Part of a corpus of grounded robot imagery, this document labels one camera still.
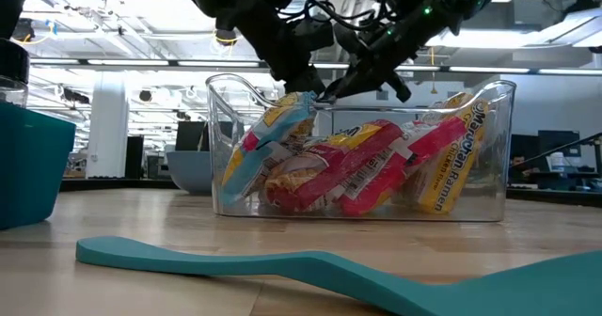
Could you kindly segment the red ramen noodle packet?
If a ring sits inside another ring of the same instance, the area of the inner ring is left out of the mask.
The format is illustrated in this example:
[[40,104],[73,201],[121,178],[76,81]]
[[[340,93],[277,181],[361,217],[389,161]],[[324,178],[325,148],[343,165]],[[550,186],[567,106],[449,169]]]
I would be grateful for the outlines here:
[[388,201],[409,175],[461,137],[467,128],[458,117],[435,123],[401,125],[402,135],[350,177],[337,204],[345,216],[361,216]]
[[322,210],[343,182],[401,136],[397,124],[377,119],[310,142],[271,171],[264,183],[266,201],[284,213]]

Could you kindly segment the clear plastic bin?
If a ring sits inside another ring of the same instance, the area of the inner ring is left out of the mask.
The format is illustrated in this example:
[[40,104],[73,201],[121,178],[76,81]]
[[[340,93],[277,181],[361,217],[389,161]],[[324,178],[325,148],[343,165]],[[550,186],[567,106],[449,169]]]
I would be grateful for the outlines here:
[[[264,186],[260,192],[240,201],[231,204],[222,202],[219,191],[234,146],[267,109],[276,105],[278,99],[265,98],[246,79],[232,73],[218,74],[209,78],[206,88],[210,114],[213,205],[217,213],[257,217],[480,222],[499,221],[503,217],[515,93],[515,85],[511,82],[497,81],[474,93],[465,92],[477,99],[487,101],[488,112],[478,156],[451,212],[423,213],[402,203],[401,189],[414,171],[388,201],[356,217],[343,215],[337,204],[339,196],[345,191],[343,184],[340,186],[339,195],[333,201],[322,210],[314,212],[282,212],[266,201]],[[401,125],[408,121],[435,123],[454,117],[452,109],[437,109],[434,106],[424,108],[372,106],[362,98],[354,99],[349,103],[331,104],[317,97],[314,107],[316,116],[313,129],[304,148],[310,142],[377,119],[388,120],[401,128]]]

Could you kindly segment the blue bowl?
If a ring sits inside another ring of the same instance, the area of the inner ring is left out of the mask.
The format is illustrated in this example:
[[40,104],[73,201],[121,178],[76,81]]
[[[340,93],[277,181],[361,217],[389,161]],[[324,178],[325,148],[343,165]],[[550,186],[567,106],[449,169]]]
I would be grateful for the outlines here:
[[212,164],[208,151],[175,150],[166,154],[173,182],[190,195],[210,195]]

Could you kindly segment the person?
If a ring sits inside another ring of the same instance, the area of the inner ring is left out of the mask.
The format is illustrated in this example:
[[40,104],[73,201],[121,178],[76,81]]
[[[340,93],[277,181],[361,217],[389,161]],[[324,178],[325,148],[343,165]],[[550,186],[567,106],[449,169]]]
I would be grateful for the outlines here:
[[531,173],[540,172],[536,162],[527,162],[523,155],[514,155],[509,167],[509,177],[514,179],[528,178]]

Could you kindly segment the blue ramen noodle packet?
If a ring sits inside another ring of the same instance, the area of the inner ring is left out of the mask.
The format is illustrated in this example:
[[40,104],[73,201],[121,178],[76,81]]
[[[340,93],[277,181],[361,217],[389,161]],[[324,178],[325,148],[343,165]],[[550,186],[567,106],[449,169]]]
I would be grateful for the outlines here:
[[233,148],[219,191],[222,202],[260,192],[272,170],[304,148],[313,129],[316,98],[312,91],[289,93],[251,125]]

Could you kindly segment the yellow chicken ramen packet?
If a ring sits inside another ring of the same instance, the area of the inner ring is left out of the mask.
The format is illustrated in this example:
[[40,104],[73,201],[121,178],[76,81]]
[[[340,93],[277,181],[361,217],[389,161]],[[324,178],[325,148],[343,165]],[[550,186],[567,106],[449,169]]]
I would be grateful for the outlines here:
[[423,213],[449,213],[482,145],[488,103],[459,92],[434,107],[452,109],[467,131],[416,170],[402,187],[401,196],[403,204]]

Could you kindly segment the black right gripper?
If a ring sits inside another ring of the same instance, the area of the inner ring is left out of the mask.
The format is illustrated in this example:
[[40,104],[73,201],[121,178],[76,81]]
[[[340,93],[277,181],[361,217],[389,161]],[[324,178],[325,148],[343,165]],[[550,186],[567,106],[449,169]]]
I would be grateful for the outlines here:
[[470,19],[492,0],[379,0],[383,3],[383,28],[372,33],[371,50],[359,34],[342,24],[334,25],[338,45],[349,55],[345,74],[325,90],[324,101],[379,90],[389,85],[402,103],[410,89],[395,69],[444,30],[457,35]]

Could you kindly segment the dark desk monitor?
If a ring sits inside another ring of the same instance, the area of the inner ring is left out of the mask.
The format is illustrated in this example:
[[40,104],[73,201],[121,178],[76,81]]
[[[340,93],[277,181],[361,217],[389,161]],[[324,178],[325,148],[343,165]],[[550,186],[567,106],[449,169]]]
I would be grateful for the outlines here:
[[180,121],[175,150],[209,151],[209,123],[206,121]]
[[[580,140],[579,131],[556,131],[556,130],[539,130],[539,150],[541,152],[555,150],[561,146],[570,144]],[[564,156],[580,157],[581,146],[575,145],[560,150]]]

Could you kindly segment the long ceiling light bar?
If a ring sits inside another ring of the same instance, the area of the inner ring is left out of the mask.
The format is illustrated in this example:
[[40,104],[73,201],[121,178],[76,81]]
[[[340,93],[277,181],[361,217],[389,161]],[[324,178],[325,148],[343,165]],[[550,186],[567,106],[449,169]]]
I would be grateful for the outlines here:
[[[34,57],[30,64],[36,68],[76,68],[100,70],[117,68],[122,70],[268,70],[261,61],[237,60],[157,60],[157,59],[74,59]],[[401,65],[395,71],[402,72],[445,72],[445,73],[501,73],[544,76],[602,76],[602,69],[576,68],[504,68],[436,65]]]

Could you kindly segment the dark teal plastic tray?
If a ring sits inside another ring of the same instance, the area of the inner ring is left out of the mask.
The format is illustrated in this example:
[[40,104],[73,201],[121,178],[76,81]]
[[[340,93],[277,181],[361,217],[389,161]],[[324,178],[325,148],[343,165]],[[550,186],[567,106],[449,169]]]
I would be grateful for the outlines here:
[[0,230],[52,214],[74,134],[70,122],[0,103]]

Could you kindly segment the black cabinet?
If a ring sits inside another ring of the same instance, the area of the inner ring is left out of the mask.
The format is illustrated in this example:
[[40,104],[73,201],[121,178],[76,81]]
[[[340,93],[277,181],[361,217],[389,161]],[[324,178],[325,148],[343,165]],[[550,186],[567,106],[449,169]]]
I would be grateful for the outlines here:
[[127,138],[125,178],[139,180],[142,177],[142,162],[144,155],[144,137],[129,136]]

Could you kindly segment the glass spice jar black lid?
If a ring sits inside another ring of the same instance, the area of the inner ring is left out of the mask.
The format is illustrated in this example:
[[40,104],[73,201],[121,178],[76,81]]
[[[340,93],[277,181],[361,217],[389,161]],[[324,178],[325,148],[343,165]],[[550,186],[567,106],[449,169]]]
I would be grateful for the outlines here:
[[0,103],[25,107],[28,81],[28,52],[13,41],[0,38]]

